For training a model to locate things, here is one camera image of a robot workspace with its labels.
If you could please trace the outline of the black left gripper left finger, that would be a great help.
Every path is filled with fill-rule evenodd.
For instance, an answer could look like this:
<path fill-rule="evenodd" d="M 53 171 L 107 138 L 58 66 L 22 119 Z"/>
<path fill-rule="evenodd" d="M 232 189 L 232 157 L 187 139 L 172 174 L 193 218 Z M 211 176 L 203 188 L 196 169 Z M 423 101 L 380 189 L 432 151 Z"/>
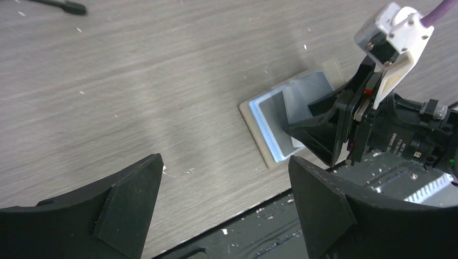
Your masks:
<path fill-rule="evenodd" d="M 33 207 L 1 209 L 1 258 L 141 258 L 163 165 L 151 154 Z"/>

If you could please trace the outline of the beige card holder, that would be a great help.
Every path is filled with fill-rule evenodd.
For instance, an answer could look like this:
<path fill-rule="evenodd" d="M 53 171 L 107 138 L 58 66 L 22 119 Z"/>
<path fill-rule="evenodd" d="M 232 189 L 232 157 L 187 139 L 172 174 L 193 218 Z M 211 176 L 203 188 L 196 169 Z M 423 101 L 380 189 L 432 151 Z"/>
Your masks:
<path fill-rule="evenodd" d="M 300 72 L 242 102 L 239 110 L 269 169 L 305 147 L 283 130 L 289 123 L 312 117 L 309 105 L 345 83 L 333 58 Z"/>

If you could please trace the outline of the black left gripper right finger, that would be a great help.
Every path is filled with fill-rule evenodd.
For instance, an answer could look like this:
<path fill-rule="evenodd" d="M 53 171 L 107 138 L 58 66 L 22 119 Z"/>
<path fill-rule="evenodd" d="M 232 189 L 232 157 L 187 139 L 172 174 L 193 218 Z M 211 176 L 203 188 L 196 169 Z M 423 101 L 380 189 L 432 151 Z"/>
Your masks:
<path fill-rule="evenodd" d="M 457 258 L 457 208 L 394 199 L 292 156 L 309 258 Z"/>

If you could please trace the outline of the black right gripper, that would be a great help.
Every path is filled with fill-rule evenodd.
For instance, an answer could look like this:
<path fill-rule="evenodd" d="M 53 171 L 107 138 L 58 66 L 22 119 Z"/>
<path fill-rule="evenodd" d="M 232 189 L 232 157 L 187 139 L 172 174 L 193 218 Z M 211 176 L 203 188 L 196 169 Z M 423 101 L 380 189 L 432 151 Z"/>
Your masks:
<path fill-rule="evenodd" d="M 390 92 L 373 109 L 383 77 L 382 73 L 373 73 L 375 66 L 366 56 L 348 82 L 308 105 L 312 118 L 286 125 L 285 133 L 304 144 L 326 166 L 334 167 L 344 141 L 342 113 L 332 106 L 343 91 L 355 94 L 361 86 L 361 101 L 353 113 L 355 129 L 349 135 L 347 158 L 351 164 L 361 162 L 374 149 L 418 163 L 425 170 L 436 169 L 457 177 L 457 103 L 443 106 L 434 99 L 419 103 Z"/>

